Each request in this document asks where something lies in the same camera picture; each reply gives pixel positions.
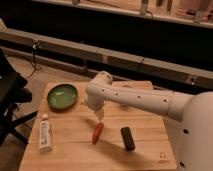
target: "carrot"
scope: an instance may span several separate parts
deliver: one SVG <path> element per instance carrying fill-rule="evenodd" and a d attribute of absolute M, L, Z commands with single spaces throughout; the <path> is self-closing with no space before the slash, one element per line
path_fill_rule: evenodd
<path fill-rule="evenodd" d="M 93 131 L 93 135 L 92 135 L 92 143 L 93 145 L 95 145 L 98 142 L 99 136 L 101 135 L 101 132 L 103 130 L 104 124 L 102 122 L 99 122 L 94 131 Z"/>

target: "black eraser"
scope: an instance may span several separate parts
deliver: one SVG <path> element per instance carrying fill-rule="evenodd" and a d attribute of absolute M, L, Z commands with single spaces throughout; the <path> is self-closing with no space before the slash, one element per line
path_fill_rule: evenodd
<path fill-rule="evenodd" d="M 135 143 L 132 137 L 132 133 L 129 127 L 121 128 L 121 135 L 123 137 L 124 145 L 127 151 L 135 149 Z"/>

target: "floor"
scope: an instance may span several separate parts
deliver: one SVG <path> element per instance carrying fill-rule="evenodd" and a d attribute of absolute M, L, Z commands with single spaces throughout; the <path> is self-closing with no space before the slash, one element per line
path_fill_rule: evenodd
<path fill-rule="evenodd" d="M 27 77 L 33 71 L 32 66 L 28 61 L 18 58 L 8 57 L 12 66 L 21 73 L 23 77 Z M 26 113 L 38 110 L 40 99 L 44 88 L 48 82 L 57 81 L 89 81 L 90 78 L 84 75 L 77 75 L 70 72 L 41 66 L 42 69 L 36 71 L 32 77 L 28 79 L 27 87 L 33 93 L 33 100 L 31 103 L 21 104 L 19 111 L 15 112 L 16 117 L 21 117 Z M 166 130 L 171 142 L 174 155 L 177 158 L 180 140 L 180 124 L 170 119 L 164 118 Z M 30 127 L 33 126 L 33 121 L 26 123 L 18 128 L 18 130 L 25 136 L 29 137 Z M 0 147 L 0 171 L 17 171 L 24 154 L 25 145 L 19 142 L 15 137 L 9 135 L 4 144 Z"/>

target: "cable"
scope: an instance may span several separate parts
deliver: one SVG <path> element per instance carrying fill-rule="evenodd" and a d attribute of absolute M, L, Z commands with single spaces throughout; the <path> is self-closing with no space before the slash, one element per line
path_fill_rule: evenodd
<path fill-rule="evenodd" d="M 147 11 L 146 11 L 146 14 L 150 14 L 151 17 L 154 18 L 154 15 L 153 15 L 153 13 L 152 13 L 151 11 L 147 10 Z"/>
<path fill-rule="evenodd" d="M 37 61 L 36 61 L 36 52 L 37 52 L 37 49 L 39 47 L 39 42 L 36 41 L 34 44 L 33 44 L 33 51 L 32 51 L 32 61 L 30 61 L 30 64 L 31 66 L 33 67 L 33 71 L 31 72 L 30 75 L 28 75 L 26 77 L 26 79 L 29 79 L 30 77 L 33 76 L 33 74 L 37 71 L 37 70 L 41 70 L 42 67 L 40 65 L 37 65 Z"/>
<path fill-rule="evenodd" d="M 106 3 L 106 2 L 100 2 L 100 1 L 96 1 L 96 0 L 86 0 L 88 2 L 93 2 L 93 3 L 98 3 L 98 4 L 102 4 L 102 5 L 108 5 L 108 6 L 111 6 L 111 7 L 115 7 L 115 8 L 121 8 L 117 5 L 113 5 L 113 4 L 109 4 L 109 3 Z"/>
<path fill-rule="evenodd" d="M 138 65 L 137 72 L 139 72 L 139 71 L 140 71 L 141 66 L 142 66 L 142 64 L 143 64 L 143 62 L 144 62 L 144 60 L 145 60 L 145 59 L 146 59 L 146 58 L 145 58 L 145 57 L 143 57 L 143 59 L 141 60 L 140 64 Z"/>

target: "black object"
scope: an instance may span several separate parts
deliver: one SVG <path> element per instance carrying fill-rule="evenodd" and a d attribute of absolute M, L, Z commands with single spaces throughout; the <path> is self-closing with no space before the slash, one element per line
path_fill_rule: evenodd
<path fill-rule="evenodd" d="M 17 108 L 16 103 L 25 103 L 32 100 L 32 93 L 24 88 L 26 84 L 27 80 L 13 69 L 0 49 L 0 145 L 9 133 L 23 143 L 28 143 L 28 140 L 15 128 L 35 117 L 37 112 L 16 120 L 12 119 L 13 110 Z"/>
<path fill-rule="evenodd" d="M 132 134 L 129 127 L 121 128 L 121 134 L 123 137 L 124 145 L 127 151 L 132 151 L 135 149 L 135 143 L 132 138 Z"/>

